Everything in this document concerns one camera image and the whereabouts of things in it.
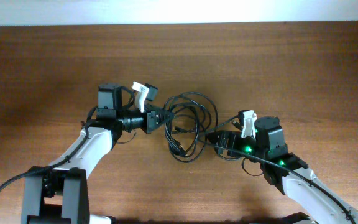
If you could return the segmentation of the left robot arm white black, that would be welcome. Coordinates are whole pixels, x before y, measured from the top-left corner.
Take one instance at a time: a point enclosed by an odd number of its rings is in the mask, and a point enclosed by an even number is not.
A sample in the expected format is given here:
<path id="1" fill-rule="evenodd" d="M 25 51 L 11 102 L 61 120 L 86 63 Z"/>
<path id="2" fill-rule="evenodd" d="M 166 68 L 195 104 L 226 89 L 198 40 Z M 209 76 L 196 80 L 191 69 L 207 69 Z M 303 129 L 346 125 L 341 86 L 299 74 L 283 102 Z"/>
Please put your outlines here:
<path id="1" fill-rule="evenodd" d="M 29 170 L 21 223 L 115 223 L 112 216 L 90 213 L 87 180 L 124 131 L 149 134 L 174 118 L 172 112 L 148 103 L 156 93 L 154 86 L 137 82 L 130 90 L 101 84 L 98 105 L 89 112 L 77 140 L 48 167 Z"/>

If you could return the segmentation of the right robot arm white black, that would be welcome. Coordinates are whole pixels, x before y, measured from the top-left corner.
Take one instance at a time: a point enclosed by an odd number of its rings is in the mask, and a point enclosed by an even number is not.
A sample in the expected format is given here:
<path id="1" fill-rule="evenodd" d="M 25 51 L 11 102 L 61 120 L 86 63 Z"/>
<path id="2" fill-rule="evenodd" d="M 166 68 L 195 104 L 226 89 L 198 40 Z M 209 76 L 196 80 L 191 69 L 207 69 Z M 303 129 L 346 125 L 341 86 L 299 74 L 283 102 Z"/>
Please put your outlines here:
<path id="1" fill-rule="evenodd" d="M 288 152 L 278 117 L 258 118 L 251 128 L 255 133 L 250 136 L 214 128 L 206 137 L 219 151 L 259 163 L 266 181 L 301 205 L 310 223 L 358 223 L 358 209 L 324 185 L 304 160 Z"/>

